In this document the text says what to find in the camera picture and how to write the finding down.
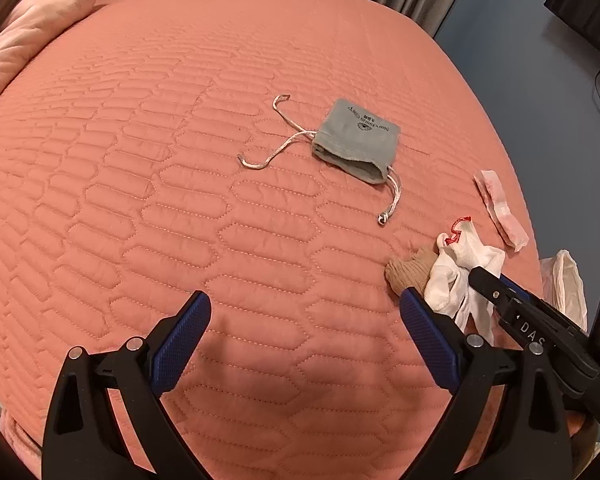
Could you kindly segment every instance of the pink blanket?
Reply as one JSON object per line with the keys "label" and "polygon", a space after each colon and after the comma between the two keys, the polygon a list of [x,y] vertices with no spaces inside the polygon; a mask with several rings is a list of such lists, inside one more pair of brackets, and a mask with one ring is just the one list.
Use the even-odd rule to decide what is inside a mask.
{"label": "pink blanket", "polygon": [[[426,33],[367,0],[102,3],[0,96],[0,400],[40,442],[71,346],[116,348],[201,289],[209,330],[163,402],[215,478],[398,478],[449,397],[400,322],[389,257],[461,216],[504,248],[473,182],[493,168],[531,237],[504,272],[541,290],[478,101]],[[292,133],[270,109],[282,92],[306,127],[339,97],[400,126],[384,228],[389,189],[306,143],[239,165]]]}

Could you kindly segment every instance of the pink wrapper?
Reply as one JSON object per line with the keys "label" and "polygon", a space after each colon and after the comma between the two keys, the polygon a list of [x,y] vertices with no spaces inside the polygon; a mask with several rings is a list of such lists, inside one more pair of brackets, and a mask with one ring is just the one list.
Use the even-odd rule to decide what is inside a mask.
{"label": "pink wrapper", "polygon": [[529,236],[518,219],[511,213],[497,173],[495,171],[479,171],[474,175],[474,180],[500,236],[508,246],[518,252],[528,244]]}

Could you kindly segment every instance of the blue gripper pad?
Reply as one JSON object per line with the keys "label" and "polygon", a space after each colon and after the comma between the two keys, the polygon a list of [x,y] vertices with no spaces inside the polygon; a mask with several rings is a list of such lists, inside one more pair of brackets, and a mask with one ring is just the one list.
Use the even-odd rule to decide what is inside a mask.
{"label": "blue gripper pad", "polygon": [[520,297],[521,300],[526,301],[527,303],[531,301],[529,293],[524,288],[520,287],[516,282],[512,282],[504,274],[500,275],[500,281],[504,283],[505,286],[513,290]]}
{"label": "blue gripper pad", "polygon": [[400,317],[424,359],[433,380],[454,394],[460,386],[459,358],[456,350],[436,325],[435,314],[418,292],[407,288],[400,296]]}
{"label": "blue gripper pad", "polygon": [[151,390],[156,395],[173,390],[211,320],[211,300],[204,292],[166,337],[152,361]]}

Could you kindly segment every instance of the drawstring pouch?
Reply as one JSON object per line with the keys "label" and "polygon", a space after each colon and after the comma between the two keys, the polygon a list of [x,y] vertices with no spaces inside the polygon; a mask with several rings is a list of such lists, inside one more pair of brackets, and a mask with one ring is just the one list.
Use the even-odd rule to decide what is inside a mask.
{"label": "drawstring pouch", "polygon": [[346,171],[369,184],[388,184],[393,191],[391,205],[378,215],[378,223],[385,225],[394,214],[402,194],[400,178],[391,164],[395,158],[400,127],[345,99],[338,99],[318,130],[305,130],[278,108],[289,94],[273,99],[273,109],[296,130],[261,164],[251,164],[238,155],[238,160],[250,170],[266,168],[275,156],[299,137],[311,141],[315,156]]}

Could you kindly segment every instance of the pink pillow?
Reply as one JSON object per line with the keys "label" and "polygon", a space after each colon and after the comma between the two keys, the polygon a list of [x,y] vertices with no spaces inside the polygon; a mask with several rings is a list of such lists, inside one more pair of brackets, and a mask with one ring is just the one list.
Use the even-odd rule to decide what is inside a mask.
{"label": "pink pillow", "polygon": [[42,478],[42,450],[7,410],[0,414],[0,432],[17,457],[36,478]]}
{"label": "pink pillow", "polygon": [[0,93],[47,43],[78,20],[96,0],[21,0],[0,31]]}

